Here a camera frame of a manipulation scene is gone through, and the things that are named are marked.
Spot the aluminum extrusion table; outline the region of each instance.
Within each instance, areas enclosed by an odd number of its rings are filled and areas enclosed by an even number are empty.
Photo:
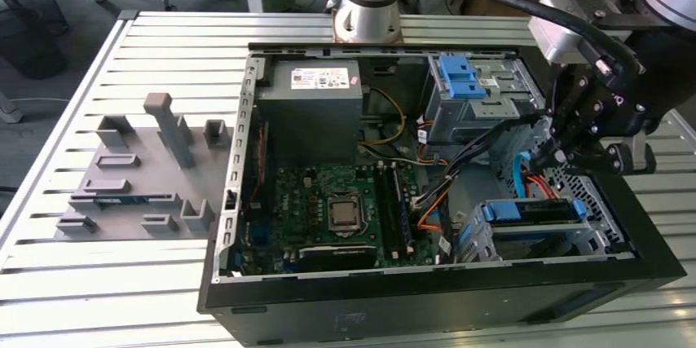
[[[527,19],[405,17],[409,43],[534,45]],[[190,126],[234,124],[249,42],[331,42],[326,15],[145,12],[119,20],[0,220],[0,344],[239,346],[197,312],[206,240],[58,243],[57,220],[101,143],[106,114],[137,126],[167,91]],[[673,112],[650,138],[658,174],[629,182],[690,274],[566,324],[351,341],[355,346],[696,346],[696,144]],[[333,343],[325,346],[345,346]]]

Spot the yellow cable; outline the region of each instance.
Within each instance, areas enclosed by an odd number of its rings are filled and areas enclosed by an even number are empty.
[[[377,87],[370,87],[370,89],[378,91],[385,96],[385,98],[387,98],[387,101],[390,101],[390,103],[393,103],[394,107],[399,111],[399,118],[402,119],[402,125],[399,126],[398,133],[391,138],[387,138],[383,140],[373,140],[373,141],[366,140],[365,142],[358,142],[358,144],[361,144],[362,146],[375,146],[375,145],[391,143],[394,140],[397,140],[399,138],[399,136],[402,136],[402,134],[405,133],[405,130],[406,130],[405,110],[402,109],[402,107],[399,106],[399,104],[397,103],[394,98],[390,96],[390,94],[385,92],[385,90],[378,89]]]

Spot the blue drive bracket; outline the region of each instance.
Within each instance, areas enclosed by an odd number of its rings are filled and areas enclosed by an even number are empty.
[[[463,56],[441,56],[441,73],[450,87],[453,98],[486,98],[487,91],[479,86],[477,70]]]
[[[518,208],[515,201],[493,201],[489,203],[487,207],[491,209],[493,218],[497,221],[523,220],[521,209]]]

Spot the cable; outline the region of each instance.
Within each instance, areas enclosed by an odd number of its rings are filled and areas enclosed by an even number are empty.
[[[515,192],[518,197],[523,199],[526,197],[527,192],[525,191],[525,181],[523,181],[523,159],[530,161],[533,156],[527,151],[521,151],[515,158],[513,158],[513,182],[515,184]]]
[[[442,203],[442,201],[446,199],[446,196],[447,196],[447,192],[451,190],[453,186],[450,186],[442,193],[441,193],[441,196],[438,197],[438,199],[435,200],[434,204],[431,205],[431,207],[429,208],[429,210],[426,211],[426,213],[423,214],[422,216],[422,219],[418,221],[418,228],[422,229],[422,227],[435,227],[435,226],[430,226],[430,225],[423,225],[423,223],[426,222],[426,219],[429,219],[429,216],[431,214],[431,212],[434,212],[434,209],[435,207],[438,207],[438,205]]]
[[[378,93],[381,93],[382,96],[387,99],[387,101],[390,101],[390,103],[394,105],[394,107],[397,108],[397,110],[399,112],[399,118],[402,119],[402,125],[399,126],[398,133],[391,138],[382,139],[382,140],[365,140],[362,142],[358,142],[358,144],[361,144],[362,146],[377,146],[377,145],[391,143],[394,140],[399,139],[399,136],[402,136],[402,134],[405,133],[405,130],[406,130],[405,110],[399,106],[398,102],[394,100],[394,98],[390,96],[390,94],[385,92],[383,89],[378,89],[377,87],[370,87],[370,89],[375,90]]]
[[[547,199],[557,199],[553,191],[550,188],[546,187],[545,179],[542,177],[538,177],[535,175],[529,176],[529,180],[537,184],[538,187],[541,187],[542,193],[545,193],[545,197]]]
[[[535,175],[535,176],[533,176],[533,177],[535,177],[535,178],[541,181],[541,184],[542,184],[542,186],[545,187],[546,192],[547,192],[549,195],[550,195],[550,198],[553,198],[553,199],[558,199],[558,192],[557,192],[557,190],[554,189],[554,187],[550,185],[550,183],[546,181],[546,178],[542,177],[541,175]]]
[[[406,163],[409,163],[411,165],[431,166],[430,163],[413,161],[411,159],[406,159],[406,158],[397,158],[397,157],[385,156],[371,146],[363,145],[363,146],[361,146],[361,148],[365,148],[366,151],[369,152],[369,154],[371,156],[374,156],[375,158],[378,158],[378,159],[383,159],[386,161],[406,162]]]
[[[18,101],[58,101],[58,102],[70,102],[70,99],[63,98],[15,98],[10,100],[11,102]]]
[[[471,162],[481,154],[483,154],[489,148],[491,148],[493,143],[498,140],[499,136],[513,127],[533,125],[541,119],[539,113],[526,114],[521,116],[521,118],[510,119],[502,121],[494,128],[491,128],[486,133],[479,135],[462,149],[462,151],[455,155],[455,158],[450,161],[450,165],[446,167],[443,171],[443,180],[435,186],[435,188],[427,191],[422,196],[417,198],[415,204],[419,205],[423,201],[431,198],[446,186],[455,177],[459,175],[462,171],[462,165]]]
[[[423,149],[425,148],[426,148],[426,144],[421,143],[421,145],[418,146],[418,150],[417,150],[418,161],[422,162],[422,163],[429,163],[430,165],[433,165],[434,162],[435,162],[435,159],[426,159],[426,157],[423,156]],[[446,159],[441,159],[439,160],[439,164],[441,165],[449,165],[450,162]]]
[[[595,47],[595,49],[602,48],[607,52],[607,54],[623,66],[623,71],[629,75],[638,75],[641,73],[642,66],[639,60],[635,58],[626,44],[610,37],[583,18],[542,3],[531,2],[530,0],[494,1],[501,2],[506,6],[529,13],[531,16],[549,20],[554,24],[570,29],[586,38],[587,42]]]
[[[379,127],[378,130],[381,131],[381,137],[383,139],[387,139],[387,134],[385,133],[385,127]],[[397,146],[394,145],[394,143],[387,143],[385,144],[386,147],[390,147],[390,149],[394,151],[394,156],[397,158],[402,158],[403,155],[402,155],[402,152],[399,151],[399,149],[397,148]]]
[[[459,14],[455,14],[455,12],[453,11],[453,8],[450,7],[450,1],[446,0],[446,7],[447,7],[447,10],[450,11],[450,15],[459,15]]]

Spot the sticker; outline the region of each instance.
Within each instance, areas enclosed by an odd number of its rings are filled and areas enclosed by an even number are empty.
[[[294,90],[349,89],[349,68],[295,68]]]
[[[479,79],[479,84],[482,86],[497,86],[499,87],[499,81],[497,81],[495,77],[490,79]]]
[[[421,144],[429,144],[429,131],[418,130],[418,142]]]
[[[334,317],[334,329],[339,332],[349,333],[358,325],[366,321],[367,313],[339,314]]]
[[[443,249],[443,252],[447,253],[450,256],[450,252],[453,250],[453,245],[450,241],[445,238],[445,236],[441,237],[441,241],[438,242],[438,245],[441,246],[441,249]]]

